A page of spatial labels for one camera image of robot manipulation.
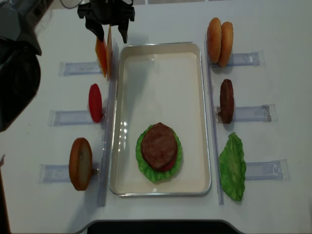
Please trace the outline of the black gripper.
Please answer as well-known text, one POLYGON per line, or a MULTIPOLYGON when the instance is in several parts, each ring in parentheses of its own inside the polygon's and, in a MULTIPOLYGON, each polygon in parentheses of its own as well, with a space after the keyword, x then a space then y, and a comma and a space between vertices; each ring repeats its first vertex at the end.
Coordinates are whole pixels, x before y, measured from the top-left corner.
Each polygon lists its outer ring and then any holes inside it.
POLYGON ((78 16, 85 18, 85 27, 104 41, 103 25, 117 25, 123 42, 127 43, 129 21, 135 20, 132 0, 91 0, 78 6, 78 16))

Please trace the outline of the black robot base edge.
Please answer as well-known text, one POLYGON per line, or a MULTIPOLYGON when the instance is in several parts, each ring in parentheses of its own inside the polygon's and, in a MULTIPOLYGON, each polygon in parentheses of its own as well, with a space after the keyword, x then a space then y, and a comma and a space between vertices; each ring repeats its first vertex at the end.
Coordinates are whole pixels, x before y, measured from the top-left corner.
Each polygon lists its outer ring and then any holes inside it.
POLYGON ((219 221, 105 221, 87 229, 89 234, 236 234, 219 221))

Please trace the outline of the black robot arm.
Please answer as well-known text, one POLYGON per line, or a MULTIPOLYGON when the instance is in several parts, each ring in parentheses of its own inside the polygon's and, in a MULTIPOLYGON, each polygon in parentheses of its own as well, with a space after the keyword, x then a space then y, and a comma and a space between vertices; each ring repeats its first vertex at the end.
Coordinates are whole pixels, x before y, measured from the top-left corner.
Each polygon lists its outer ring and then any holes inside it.
MULTIPOLYGON (((0 2, 0 130, 5 131, 37 94, 40 83, 38 57, 42 50, 35 26, 51 5, 50 0, 2 0, 0 2)), ((96 37, 95 51, 103 75, 112 72, 112 37, 104 37, 104 25, 118 26, 127 42, 129 22, 135 19, 131 0, 91 0, 76 5, 78 17, 96 37)))

